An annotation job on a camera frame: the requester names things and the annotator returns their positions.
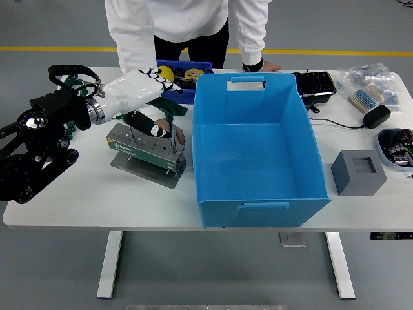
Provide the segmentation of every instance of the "gray foam block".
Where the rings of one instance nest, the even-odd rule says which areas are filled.
[[[373,150],[342,150],[331,171],[340,196],[373,196],[387,181]]]

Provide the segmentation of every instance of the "hand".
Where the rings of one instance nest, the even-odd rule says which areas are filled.
[[[166,118],[155,121],[155,124],[160,126],[162,129],[169,131],[169,124],[166,121]],[[183,130],[180,129],[178,126],[175,126],[175,135],[176,135],[177,142],[179,144],[185,145],[185,142],[186,142],[185,135],[183,133]]]
[[[279,72],[281,70],[281,66],[271,63],[269,61],[264,61],[262,72]]]

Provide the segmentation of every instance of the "gray floor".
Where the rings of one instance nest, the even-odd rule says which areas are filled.
[[[0,47],[114,47],[99,0],[2,1],[0,27]],[[278,0],[270,5],[266,43],[267,48],[413,52],[412,29],[413,10],[396,0]],[[233,37],[229,47],[236,48]],[[228,55],[225,66],[239,67],[239,58]],[[296,70],[383,63],[413,94],[411,57],[269,54],[265,59]],[[0,127],[28,109],[30,99],[53,91],[47,68],[56,63],[111,67],[117,56],[0,52]],[[0,203],[1,214],[5,206]],[[126,232],[114,298],[98,300],[107,236],[12,230],[1,222],[0,309],[126,309],[130,304],[411,309],[413,304],[413,242],[372,241],[367,232],[341,235],[355,300],[338,298],[323,233],[306,234],[306,248],[284,249],[270,232]]]

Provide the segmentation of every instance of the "blue bin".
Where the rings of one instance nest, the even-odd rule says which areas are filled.
[[[189,69],[212,69],[211,63],[196,61],[158,60],[157,66],[169,66],[172,67],[172,71],[174,71],[176,68],[182,68],[184,73]],[[178,94],[177,92],[165,92],[162,94],[162,97],[175,101],[176,103],[192,105],[194,104],[195,90],[183,89],[183,94]]]
[[[204,74],[193,121],[204,227],[297,227],[330,202],[294,75]]]

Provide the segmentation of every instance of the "white table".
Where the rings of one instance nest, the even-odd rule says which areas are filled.
[[[92,68],[108,83],[121,75],[118,68]],[[337,72],[331,72],[333,78]],[[354,298],[340,231],[413,231],[413,180],[411,173],[399,172],[383,164],[387,182],[371,197],[338,196],[331,165],[341,150],[376,150],[375,138],[384,128],[413,128],[413,99],[402,80],[393,74],[399,88],[402,112],[392,113],[376,129],[348,130],[313,121],[331,202],[301,227],[251,228],[290,232],[326,232],[336,272],[340,297]],[[187,167],[174,190],[146,181],[109,166],[116,151],[110,149],[106,135],[115,125],[109,122],[77,131],[71,147],[79,151],[73,167],[39,193],[29,203],[11,201],[3,221],[18,229],[106,229],[111,231],[106,249],[98,297],[112,296],[117,256],[122,231],[204,231],[196,203],[192,166],[192,106],[176,118],[186,136]],[[320,114],[346,125],[359,126],[363,115],[345,98],[335,95],[318,105]],[[208,231],[236,231],[246,228],[211,228]]]

